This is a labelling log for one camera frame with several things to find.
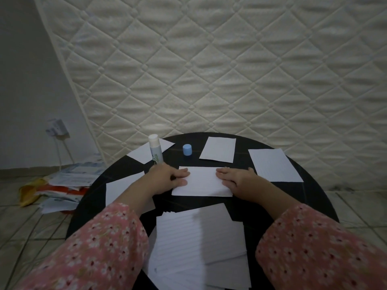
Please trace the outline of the person's left hand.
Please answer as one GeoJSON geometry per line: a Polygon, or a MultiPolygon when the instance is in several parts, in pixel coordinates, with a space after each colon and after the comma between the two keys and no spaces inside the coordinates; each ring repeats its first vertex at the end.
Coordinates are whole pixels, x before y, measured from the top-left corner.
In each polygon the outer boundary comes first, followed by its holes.
{"type": "Polygon", "coordinates": [[[166,163],[153,165],[145,174],[146,190],[153,196],[173,190],[174,179],[186,179],[190,175],[187,168],[176,169],[166,163]]]}

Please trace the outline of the person's right hand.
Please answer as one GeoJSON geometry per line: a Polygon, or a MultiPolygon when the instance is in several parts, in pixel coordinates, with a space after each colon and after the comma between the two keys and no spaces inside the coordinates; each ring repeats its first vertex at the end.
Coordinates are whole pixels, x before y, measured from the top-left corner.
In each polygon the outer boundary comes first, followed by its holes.
{"type": "Polygon", "coordinates": [[[267,184],[266,180],[255,174],[250,167],[247,170],[228,167],[217,168],[215,174],[218,179],[223,177],[235,179],[235,190],[231,191],[232,194],[242,200],[255,203],[258,202],[259,192],[267,184]]]}

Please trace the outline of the white paper sheet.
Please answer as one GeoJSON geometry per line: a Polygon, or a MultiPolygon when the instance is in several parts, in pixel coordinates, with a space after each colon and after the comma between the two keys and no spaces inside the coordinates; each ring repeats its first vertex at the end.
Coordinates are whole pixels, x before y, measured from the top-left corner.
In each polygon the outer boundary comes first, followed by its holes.
{"type": "Polygon", "coordinates": [[[232,197],[229,188],[222,185],[222,180],[216,177],[218,167],[185,167],[190,175],[186,177],[187,185],[172,190],[173,196],[214,196],[232,197]]]}
{"type": "MultiPolygon", "coordinates": [[[[171,148],[173,145],[175,145],[175,143],[159,138],[159,145],[160,147],[156,148],[156,152],[162,156],[162,153],[167,149],[171,148]]],[[[153,161],[152,148],[150,147],[149,142],[129,152],[127,156],[142,164],[146,164],[150,161],[153,161]]]]}
{"type": "Polygon", "coordinates": [[[249,149],[257,175],[270,182],[303,182],[281,149],[249,149]]]}
{"type": "MultiPolygon", "coordinates": [[[[131,186],[135,181],[144,176],[144,171],[129,175],[119,180],[115,180],[113,182],[109,182],[106,184],[106,193],[105,193],[105,206],[109,206],[111,203],[116,202],[117,198],[120,199],[121,195],[127,190],[129,186],[131,186]]],[[[154,201],[152,198],[147,200],[147,203],[142,206],[142,211],[140,212],[138,209],[135,210],[138,215],[142,215],[144,213],[153,211],[156,209],[154,201]]]]}
{"type": "Polygon", "coordinates": [[[236,138],[209,136],[199,159],[233,163],[236,138]]]}

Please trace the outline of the white glue stick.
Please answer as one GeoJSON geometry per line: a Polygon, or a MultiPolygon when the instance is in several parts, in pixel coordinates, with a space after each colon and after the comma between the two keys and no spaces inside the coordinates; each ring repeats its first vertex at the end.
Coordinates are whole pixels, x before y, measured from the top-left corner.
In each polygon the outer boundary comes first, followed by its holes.
{"type": "Polygon", "coordinates": [[[164,162],[162,155],[162,148],[160,140],[157,134],[148,136],[149,147],[152,155],[152,161],[154,164],[161,164],[164,162]]]}

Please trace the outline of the person's right forearm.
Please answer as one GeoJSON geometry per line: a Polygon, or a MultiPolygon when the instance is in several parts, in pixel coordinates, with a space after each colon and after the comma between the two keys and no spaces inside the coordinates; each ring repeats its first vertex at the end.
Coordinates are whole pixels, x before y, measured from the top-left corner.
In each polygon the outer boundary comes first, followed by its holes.
{"type": "Polygon", "coordinates": [[[387,290],[387,253],[288,199],[255,257],[275,290],[387,290]]]}

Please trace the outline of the person's left forearm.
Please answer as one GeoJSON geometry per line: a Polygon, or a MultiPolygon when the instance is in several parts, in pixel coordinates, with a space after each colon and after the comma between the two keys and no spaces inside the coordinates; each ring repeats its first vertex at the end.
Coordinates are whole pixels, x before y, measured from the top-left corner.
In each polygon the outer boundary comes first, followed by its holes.
{"type": "Polygon", "coordinates": [[[132,290],[148,247],[148,236],[133,202],[113,202],[72,234],[14,290],[132,290]]]}

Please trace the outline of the black round table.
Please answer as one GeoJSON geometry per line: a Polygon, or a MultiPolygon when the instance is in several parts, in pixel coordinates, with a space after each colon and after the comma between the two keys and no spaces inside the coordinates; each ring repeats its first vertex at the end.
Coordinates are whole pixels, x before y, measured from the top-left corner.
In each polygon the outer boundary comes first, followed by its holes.
{"type": "MultiPolygon", "coordinates": [[[[175,168],[179,166],[202,167],[231,167],[237,169],[254,168],[248,150],[271,149],[270,146],[242,136],[225,133],[187,133],[165,138],[175,143],[171,148],[163,152],[164,161],[175,168]],[[236,138],[235,155],[233,163],[218,162],[199,159],[208,137],[236,138]],[[192,155],[184,156],[182,146],[191,144],[192,155]]],[[[329,201],[326,193],[308,172],[298,163],[289,158],[293,167],[303,179],[303,182],[274,182],[274,185],[292,196],[301,203],[325,214],[335,221],[338,216],[329,201]]],[[[96,216],[105,208],[106,183],[122,179],[129,175],[144,171],[145,173],[153,165],[153,161],[142,164],[125,155],[110,165],[91,185],[87,193],[82,197],[70,221],[65,239],[79,230],[84,224],[96,216]]],[[[241,200],[236,197],[196,197],[196,196],[172,196],[168,191],[153,197],[156,209],[141,215],[140,220],[148,235],[156,226],[156,217],[164,211],[185,211],[203,206],[224,203],[232,220],[243,222],[244,235],[247,248],[247,256],[250,271],[252,290],[274,290],[274,287],[265,276],[262,268],[255,259],[255,250],[260,238],[273,219],[262,206],[241,200]]]]}

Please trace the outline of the stack of lined paper sheets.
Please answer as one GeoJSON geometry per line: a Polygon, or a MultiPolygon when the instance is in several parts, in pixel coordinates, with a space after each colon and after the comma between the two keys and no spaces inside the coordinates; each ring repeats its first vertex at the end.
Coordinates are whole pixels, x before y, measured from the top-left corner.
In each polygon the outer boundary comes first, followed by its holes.
{"type": "Polygon", "coordinates": [[[163,212],[143,271],[159,290],[249,290],[244,225],[223,203],[163,212]]]}

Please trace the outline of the pile of papers and envelopes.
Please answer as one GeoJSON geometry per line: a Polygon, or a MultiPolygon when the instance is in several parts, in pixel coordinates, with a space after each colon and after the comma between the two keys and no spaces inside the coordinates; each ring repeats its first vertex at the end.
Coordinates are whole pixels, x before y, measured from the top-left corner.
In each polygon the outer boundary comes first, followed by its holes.
{"type": "Polygon", "coordinates": [[[100,153],[95,153],[77,164],[44,177],[45,184],[40,185],[35,193],[36,196],[46,198],[39,204],[40,213],[72,213],[106,168],[100,153]]]}

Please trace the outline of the white quilted mattress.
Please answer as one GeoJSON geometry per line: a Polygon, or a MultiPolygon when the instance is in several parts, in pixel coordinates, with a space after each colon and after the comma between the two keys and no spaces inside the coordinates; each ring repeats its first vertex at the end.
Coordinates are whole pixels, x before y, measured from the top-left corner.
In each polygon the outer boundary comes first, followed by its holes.
{"type": "Polygon", "coordinates": [[[387,0],[34,0],[104,160],[190,132],[387,190],[387,0]]]}

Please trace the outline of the yellow plastic bag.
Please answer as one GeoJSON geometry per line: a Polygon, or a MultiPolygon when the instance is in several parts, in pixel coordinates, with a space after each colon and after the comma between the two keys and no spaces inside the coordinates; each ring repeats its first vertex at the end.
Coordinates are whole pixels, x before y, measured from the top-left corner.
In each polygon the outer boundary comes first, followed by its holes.
{"type": "Polygon", "coordinates": [[[38,188],[41,188],[46,184],[48,184],[48,182],[44,178],[38,178],[31,180],[20,187],[18,192],[19,206],[23,208],[35,203],[41,197],[41,195],[37,194],[38,188]]]}

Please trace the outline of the white wall socket with plug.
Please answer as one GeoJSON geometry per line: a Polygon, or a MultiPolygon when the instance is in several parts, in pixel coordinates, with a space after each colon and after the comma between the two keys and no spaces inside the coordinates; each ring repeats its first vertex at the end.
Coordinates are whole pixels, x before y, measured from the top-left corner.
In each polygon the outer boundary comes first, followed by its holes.
{"type": "Polygon", "coordinates": [[[62,119],[49,119],[47,122],[45,132],[51,137],[66,137],[69,136],[69,131],[66,128],[62,119]]]}

